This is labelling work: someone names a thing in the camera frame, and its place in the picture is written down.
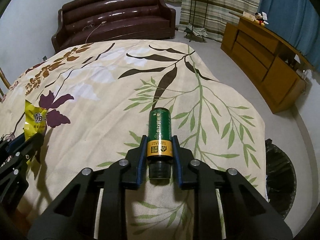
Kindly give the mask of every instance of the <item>green can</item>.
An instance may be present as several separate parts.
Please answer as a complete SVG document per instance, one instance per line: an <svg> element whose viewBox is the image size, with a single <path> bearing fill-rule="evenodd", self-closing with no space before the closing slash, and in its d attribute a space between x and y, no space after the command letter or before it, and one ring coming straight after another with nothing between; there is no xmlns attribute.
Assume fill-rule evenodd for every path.
<svg viewBox="0 0 320 240"><path fill-rule="evenodd" d="M172 157L171 116L166 108L154 108L149 114L147 156L151 155Z"/></svg>
<svg viewBox="0 0 320 240"><path fill-rule="evenodd" d="M150 179L170 179L172 161L171 116L166 108L157 107L149 114L147 146Z"/></svg>

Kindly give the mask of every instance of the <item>striped curtain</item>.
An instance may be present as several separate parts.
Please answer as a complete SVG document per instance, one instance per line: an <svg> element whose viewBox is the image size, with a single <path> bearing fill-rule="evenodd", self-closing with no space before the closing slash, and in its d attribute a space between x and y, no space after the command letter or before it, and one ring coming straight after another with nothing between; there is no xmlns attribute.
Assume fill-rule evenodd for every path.
<svg viewBox="0 0 320 240"><path fill-rule="evenodd" d="M207 0L197 0L194 21L194 26L196 27L203 27L206 2ZM190 5L191 0L182 0L179 30L184 31L186 25L189 23ZM195 0L192 2L191 23L193 20L194 5ZM255 14L258 5L259 0L209 0L204 26L207 30L208 38L221 42L226 23L238 24L239 18L233 14L242 15L243 11Z"/></svg>

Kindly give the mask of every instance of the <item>yellow label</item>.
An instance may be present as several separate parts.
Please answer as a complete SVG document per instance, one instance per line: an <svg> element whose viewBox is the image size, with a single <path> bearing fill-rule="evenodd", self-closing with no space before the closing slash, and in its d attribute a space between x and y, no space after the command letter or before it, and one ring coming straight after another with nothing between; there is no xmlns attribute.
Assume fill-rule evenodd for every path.
<svg viewBox="0 0 320 240"><path fill-rule="evenodd" d="M37 132L44 132L47 110L41 107L35 107L26 100L25 114L26 122L24 124L24 136L26 140L28 140Z"/></svg>
<svg viewBox="0 0 320 240"><path fill-rule="evenodd" d="M168 155L172 157L172 142L167 140L149 141L147 156L152 155Z"/></svg>

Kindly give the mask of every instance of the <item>blue curtain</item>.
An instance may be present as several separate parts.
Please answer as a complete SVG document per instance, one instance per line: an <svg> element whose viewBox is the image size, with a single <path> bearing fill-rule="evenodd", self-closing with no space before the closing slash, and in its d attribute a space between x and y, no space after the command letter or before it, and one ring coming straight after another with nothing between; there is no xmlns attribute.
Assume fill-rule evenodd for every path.
<svg viewBox="0 0 320 240"><path fill-rule="evenodd" d="M260 0L268 29L278 34L320 71L320 17L309 0Z"/></svg>

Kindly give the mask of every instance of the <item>black bottle cap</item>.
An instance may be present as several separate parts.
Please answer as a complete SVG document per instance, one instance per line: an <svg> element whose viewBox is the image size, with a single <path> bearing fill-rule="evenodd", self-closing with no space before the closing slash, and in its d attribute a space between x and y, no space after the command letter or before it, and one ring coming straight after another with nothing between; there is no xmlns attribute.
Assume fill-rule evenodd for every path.
<svg viewBox="0 0 320 240"><path fill-rule="evenodd" d="M171 165L163 161L152 162L149 164L150 179L170 179Z"/></svg>

